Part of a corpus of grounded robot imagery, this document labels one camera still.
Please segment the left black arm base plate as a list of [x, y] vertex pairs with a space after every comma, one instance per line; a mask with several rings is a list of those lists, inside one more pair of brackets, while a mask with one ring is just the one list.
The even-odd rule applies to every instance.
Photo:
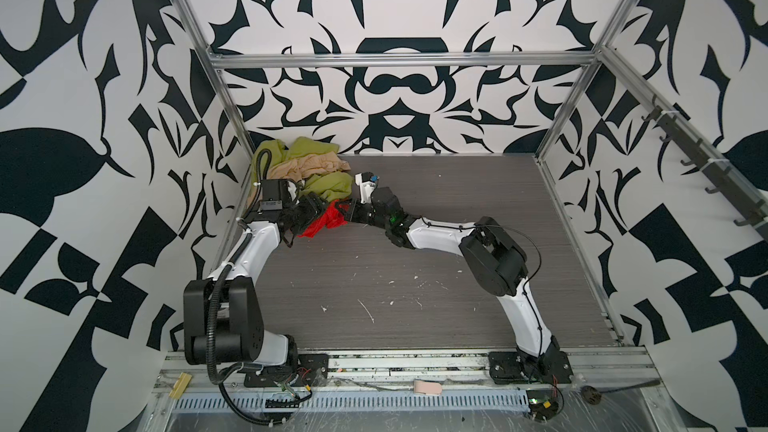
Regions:
[[328, 375], [330, 356], [325, 353], [299, 354], [279, 366], [261, 366], [246, 372], [246, 388], [267, 388], [279, 385], [314, 386]]

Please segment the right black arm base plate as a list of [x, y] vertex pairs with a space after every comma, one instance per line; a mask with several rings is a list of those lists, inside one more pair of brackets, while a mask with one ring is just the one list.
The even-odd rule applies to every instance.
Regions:
[[554, 345], [539, 357], [493, 351], [487, 358], [490, 378], [497, 385], [571, 383], [573, 370], [568, 355]]

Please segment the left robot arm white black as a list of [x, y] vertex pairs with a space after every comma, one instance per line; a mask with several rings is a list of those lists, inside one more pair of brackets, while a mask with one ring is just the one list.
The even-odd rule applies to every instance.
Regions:
[[282, 366], [291, 339], [266, 330], [256, 282], [272, 253], [290, 244], [320, 218], [326, 202], [306, 195], [288, 179], [265, 179], [237, 224], [241, 235], [232, 250], [204, 279], [183, 294], [184, 354], [191, 365], [216, 370], [220, 364]]

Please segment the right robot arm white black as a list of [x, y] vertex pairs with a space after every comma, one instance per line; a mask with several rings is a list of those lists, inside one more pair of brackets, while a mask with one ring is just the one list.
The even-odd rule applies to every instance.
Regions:
[[478, 285], [501, 304], [516, 340], [518, 369], [527, 380], [544, 380], [570, 368], [533, 297], [527, 255], [496, 220], [484, 216], [453, 223], [417, 216], [406, 212], [387, 187], [366, 200], [344, 200], [335, 209], [348, 222], [383, 230], [397, 247], [463, 258]]

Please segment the red cloth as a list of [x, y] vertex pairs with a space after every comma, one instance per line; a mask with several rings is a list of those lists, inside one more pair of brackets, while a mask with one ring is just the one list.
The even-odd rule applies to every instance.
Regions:
[[346, 216], [350, 205], [350, 200], [334, 200], [330, 202], [322, 215], [312, 222], [300, 234], [300, 237], [313, 238], [323, 229], [335, 229], [347, 224]]

